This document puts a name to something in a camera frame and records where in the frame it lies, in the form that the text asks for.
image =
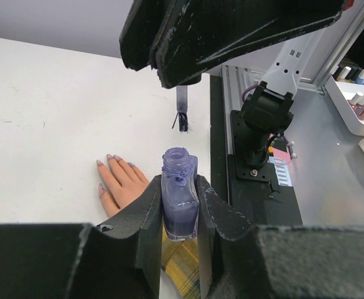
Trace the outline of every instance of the white tray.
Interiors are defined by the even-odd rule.
[[[354,135],[364,136],[364,121],[357,118],[347,102],[357,92],[364,93],[364,85],[336,82],[334,78],[330,77],[325,84],[325,89],[327,89],[349,131]]]

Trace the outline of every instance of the blue nail polish bottle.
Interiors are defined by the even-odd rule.
[[[161,193],[164,223],[173,241],[197,236],[198,196],[195,190],[198,158],[185,148],[171,148],[162,157]]]

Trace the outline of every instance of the gray floor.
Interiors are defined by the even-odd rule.
[[[304,225],[364,225],[363,138],[351,134],[331,98],[299,90],[286,136],[298,158],[289,164]]]

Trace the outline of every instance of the red object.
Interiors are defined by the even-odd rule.
[[[345,7],[343,8],[344,11],[347,11],[355,4],[355,0],[346,0]]]

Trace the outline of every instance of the gray wall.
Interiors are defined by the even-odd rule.
[[[0,0],[0,37],[99,55],[120,57],[118,38],[133,0]],[[303,77],[312,78],[340,36],[356,17],[364,0],[344,12],[327,28]],[[228,62],[266,71],[282,44],[261,49]],[[220,68],[211,70],[219,74]]]

